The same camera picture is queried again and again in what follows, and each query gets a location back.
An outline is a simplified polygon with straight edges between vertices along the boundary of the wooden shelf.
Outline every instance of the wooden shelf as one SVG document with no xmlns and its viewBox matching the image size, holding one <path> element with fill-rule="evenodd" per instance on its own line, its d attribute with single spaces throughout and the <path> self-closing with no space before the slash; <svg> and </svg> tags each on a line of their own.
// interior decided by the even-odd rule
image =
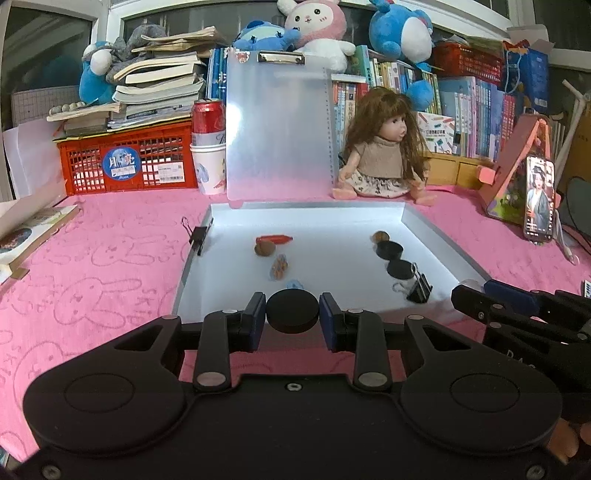
<svg viewBox="0 0 591 480">
<path fill-rule="evenodd" d="M 425 152 L 424 157 L 431 163 L 429 185 L 458 185 L 468 189 L 479 189 L 478 167 L 492 167 L 488 158 L 466 158 L 445 153 Z"/>
</svg>

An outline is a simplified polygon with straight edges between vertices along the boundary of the doll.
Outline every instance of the doll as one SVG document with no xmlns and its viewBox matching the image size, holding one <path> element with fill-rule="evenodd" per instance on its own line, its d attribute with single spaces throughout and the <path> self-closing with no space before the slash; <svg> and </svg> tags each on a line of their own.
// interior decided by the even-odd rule
<svg viewBox="0 0 591 480">
<path fill-rule="evenodd" d="M 426 191 L 428 161 L 410 100 L 384 87 L 371 89 L 357 104 L 347 132 L 346 165 L 339 171 L 336 199 L 357 196 L 396 198 L 407 193 L 432 205 Z"/>
</svg>

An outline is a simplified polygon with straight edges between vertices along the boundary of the blue plush toy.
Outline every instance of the blue plush toy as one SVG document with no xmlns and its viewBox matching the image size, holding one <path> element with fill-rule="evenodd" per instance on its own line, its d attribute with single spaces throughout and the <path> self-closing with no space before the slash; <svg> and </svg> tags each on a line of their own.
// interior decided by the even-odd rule
<svg viewBox="0 0 591 480">
<path fill-rule="evenodd" d="M 433 24 L 422 10 L 409 10 L 387 0 L 370 0 L 378 11 L 369 23 L 369 40 L 377 52 L 392 60 L 409 60 L 426 72 L 431 67 L 426 61 L 431 56 Z M 417 112 L 433 102 L 434 92 L 426 80 L 414 82 L 406 95 Z"/>
<path fill-rule="evenodd" d="M 80 100 L 87 105 L 103 105 L 113 101 L 115 85 L 106 81 L 106 74 L 113 65 L 111 45 L 100 41 L 89 45 L 82 57 Z"/>
<path fill-rule="evenodd" d="M 238 50 L 287 51 L 300 39 L 300 32 L 295 28 L 285 30 L 270 22 L 253 20 L 238 34 L 232 44 Z"/>
</svg>

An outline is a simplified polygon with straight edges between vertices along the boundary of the phone screen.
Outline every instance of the phone screen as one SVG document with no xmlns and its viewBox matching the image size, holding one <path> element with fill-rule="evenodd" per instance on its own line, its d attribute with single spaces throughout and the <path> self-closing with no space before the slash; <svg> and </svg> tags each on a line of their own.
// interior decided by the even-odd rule
<svg viewBox="0 0 591 480">
<path fill-rule="evenodd" d="M 554 164 L 539 157 L 527 157 L 527 195 L 525 197 L 526 238 L 552 240 L 554 231 Z"/>
</svg>

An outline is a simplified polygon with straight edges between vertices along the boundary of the paper cup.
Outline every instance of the paper cup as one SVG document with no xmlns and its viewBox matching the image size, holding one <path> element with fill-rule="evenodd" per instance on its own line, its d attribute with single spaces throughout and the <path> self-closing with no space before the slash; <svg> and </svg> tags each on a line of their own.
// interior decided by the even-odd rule
<svg viewBox="0 0 591 480">
<path fill-rule="evenodd" d="M 226 144 L 209 147 L 191 145 L 191 153 L 201 193 L 226 193 Z"/>
</svg>

